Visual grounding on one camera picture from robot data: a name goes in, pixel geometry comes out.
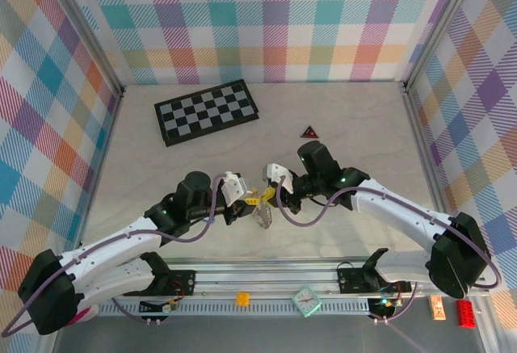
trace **small red triangle object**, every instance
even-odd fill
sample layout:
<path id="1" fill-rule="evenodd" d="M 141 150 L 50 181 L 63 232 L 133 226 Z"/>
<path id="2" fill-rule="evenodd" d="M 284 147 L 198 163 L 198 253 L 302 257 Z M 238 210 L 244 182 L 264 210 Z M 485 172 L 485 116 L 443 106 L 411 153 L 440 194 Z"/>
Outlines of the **small red triangle object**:
<path id="1" fill-rule="evenodd" d="M 319 136 L 316 135 L 313 128 L 311 126 L 308 126 L 304 133 L 301 134 L 301 137 L 306 137 L 309 139 L 318 139 Z"/>

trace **red lego brick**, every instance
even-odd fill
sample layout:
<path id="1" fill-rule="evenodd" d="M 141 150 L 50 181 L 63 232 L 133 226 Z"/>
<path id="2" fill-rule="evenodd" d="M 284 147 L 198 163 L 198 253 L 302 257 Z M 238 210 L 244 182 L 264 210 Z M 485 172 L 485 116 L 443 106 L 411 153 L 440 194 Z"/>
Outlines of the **red lego brick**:
<path id="1" fill-rule="evenodd" d="M 476 327 L 476 318 L 474 317 L 474 310 L 470 300 L 457 300 L 456 306 L 458 308 L 458 321 L 461 327 L 474 328 Z"/>

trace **chessboard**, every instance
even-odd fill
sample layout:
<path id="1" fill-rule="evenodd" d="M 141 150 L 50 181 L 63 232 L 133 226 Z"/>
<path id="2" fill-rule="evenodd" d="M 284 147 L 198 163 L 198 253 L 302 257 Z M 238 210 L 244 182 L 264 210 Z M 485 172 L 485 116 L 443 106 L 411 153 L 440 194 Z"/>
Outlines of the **chessboard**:
<path id="1" fill-rule="evenodd" d="M 244 80 L 154 104 L 167 147 L 259 118 Z"/>

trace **white floor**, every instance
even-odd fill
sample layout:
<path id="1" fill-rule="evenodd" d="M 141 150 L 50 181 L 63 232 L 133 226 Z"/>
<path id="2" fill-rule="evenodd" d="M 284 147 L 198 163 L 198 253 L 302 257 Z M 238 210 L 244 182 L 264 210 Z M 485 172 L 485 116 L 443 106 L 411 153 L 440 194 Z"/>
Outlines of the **white floor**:
<path id="1" fill-rule="evenodd" d="M 211 177 L 231 170 L 260 191 L 262 168 L 282 164 L 298 174 L 296 150 L 312 125 L 341 167 L 369 173 L 401 195 L 426 207 L 431 197 L 418 160 L 396 83 L 250 84 L 260 120 L 165 147 L 153 105 L 209 86 L 130 86 L 83 236 L 85 244 L 129 225 L 193 170 Z M 306 201 L 299 221 L 321 207 Z M 193 227 L 185 235 L 200 231 Z M 222 218 L 194 244 L 171 243 L 167 258 L 367 256 L 380 247 L 415 250 L 409 238 L 381 222 L 332 208 L 314 227 L 290 225 L 278 212 L 261 229 L 250 216 L 227 227 Z"/>

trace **clock face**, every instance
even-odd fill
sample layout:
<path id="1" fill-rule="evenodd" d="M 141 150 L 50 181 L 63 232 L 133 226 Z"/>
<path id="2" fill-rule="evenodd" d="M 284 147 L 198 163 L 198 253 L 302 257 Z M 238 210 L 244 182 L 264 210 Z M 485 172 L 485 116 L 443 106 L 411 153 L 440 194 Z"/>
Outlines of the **clock face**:
<path id="1" fill-rule="evenodd" d="M 306 317 L 314 313 L 322 305 L 320 298 L 309 287 L 302 288 L 292 300 Z"/>

